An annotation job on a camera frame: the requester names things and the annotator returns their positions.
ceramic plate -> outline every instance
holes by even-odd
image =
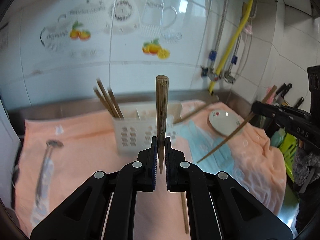
[[[240,121],[235,114],[222,109],[212,111],[209,115],[209,121],[218,133],[225,136],[230,135],[240,125]]]

wooden chopstick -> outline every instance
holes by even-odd
[[[109,111],[109,113],[111,114],[112,117],[115,117],[113,112],[111,111],[111,108],[109,106],[109,104],[105,101],[105,99],[103,98],[103,96],[100,94],[99,90],[97,87],[93,88],[95,94],[97,95],[97,97],[99,98],[100,102],[104,105],[104,107]]]
[[[272,96],[272,94],[276,91],[277,87],[273,86],[272,89],[269,91],[269,93],[265,96],[265,98],[261,101],[262,103],[266,103],[268,99]],[[227,138],[225,138],[221,143],[219,143],[212,151],[210,151],[207,155],[202,157],[197,163],[200,161],[203,161],[205,158],[209,157],[211,154],[213,154],[216,150],[218,150],[222,145],[227,143],[233,136],[235,136],[253,117],[255,116],[254,113],[250,113],[246,119],[239,125]]]
[[[211,105],[212,103],[216,103],[216,102],[219,102],[219,98],[216,95],[213,95],[213,98],[211,98],[211,100],[208,103],[206,103],[203,106],[200,106],[195,111],[193,111],[189,114],[186,114],[184,117],[173,121],[173,124],[184,122],[186,119],[190,118],[191,116],[193,116],[193,115],[197,114],[198,112],[200,112],[201,110],[205,109],[207,106]]]
[[[183,220],[184,220],[184,230],[186,234],[189,234],[189,225],[188,225],[188,215],[187,215],[187,205],[184,192],[180,192],[181,201],[182,201],[182,211],[183,211]]]
[[[124,118],[124,117],[123,117],[123,114],[122,114],[122,112],[121,112],[121,110],[120,110],[120,107],[119,107],[119,105],[118,105],[118,102],[116,101],[115,95],[113,94],[111,88],[108,88],[108,93],[109,93],[109,96],[110,96],[110,98],[111,98],[111,101],[112,101],[113,104],[115,105],[115,108],[116,108],[116,110],[117,110],[117,112],[118,112],[119,117],[123,119],[123,118]]]
[[[111,100],[110,100],[110,98],[109,98],[106,90],[104,89],[104,87],[103,87],[103,85],[102,85],[102,82],[101,82],[101,80],[100,80],[99,78],[97,78],[97,84],[98,84],[98,86],[100,87],[101,92],[102,92],[102,94],[103,94],[106,102],[107,102],[108,105],[110,106],[110,109],[111,109],[111,111],[113,112],[113,116],[114,116],[115,118],[120,118],[117,110],[115,109],[115,106],[114,106],[113,103],[111,102]]]
[[[164,160],[164,138],[167,125],[169,78],[167,76],[156,77],[156,112],[157,112],[157,137],[159,169],[162,174]]]

blue clip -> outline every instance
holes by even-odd
[[[237,61],[238,61],[238,57],[237,56],[233,56],[232,60],[231,60],[231,63],[235,65],[235,64],[237,64]]]
[[[216,60],[216,57],[217,57],[217,53],[216,53],[214,50],[212,50],[212,51],[209,53],[209,59],[210,59],[211,61],[215,61],[215,60]]]

wall pipe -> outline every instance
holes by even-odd
[[[221,22],[220,22],[220,26],[219,26],[219,32],[218,32],[218,37],[217,37],[217,43],[215,46],[215,49],[212,50],[209,54],[209,59],[210,59],[210,66],[208,68],[208,76],[209,78],[212,80],[213,78],[213,72],[214,72],[214,62],[216,60],[217,57],[217,53],[219,50],[219,46],[220,46],[220,42],[221,42],[221,37],[222,37],[222,33],[223,33],[223,28],[224,28],[224,24],[226,22],[226,17],[227,17],[227,10],[228,10],[228,3],[229,0],[224,0],[224,4],[223,4],[223,12],[222,12],[222,16],[221,16]]]
[[[251,10],[251,12],[250,12],[250,16],[249,16],[250,20],[255,19],[256,15],[257,15],[258,0],[253,0],[253,3],[254,3],[254,5],[253,5],[254,10]],[[225,82],[230,83],[230,84],[234,84],[236,81],[236,77],[231,76],[231,70],[232,70],[233,65],[236,65],[237,61],[238,61],[237,53],[238,53],[238,49],[240,46],[241,36],[242,36],[242,33],[238,37],[235,52],[233,53],[233,57],[230,62],[228,70],[222,73],[222,78],[225,80]]]

knife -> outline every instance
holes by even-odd
[[[276,96],[279,95],[286,87],[287,85],[283,83],[283,85],[277,89]]]
[[[281,92],[280,95],[278,95],[277,99],[276,99],[276,103],[278,103],[279,105],[282,105],[285,101],[284,101],[284,96],[289,92],[289,90],[292,88],[292,84],[289,83],[286,88]]]
[[[299,101],[293,106],[293,108],[299,108],[304,102],[304,98],[300,98]]]

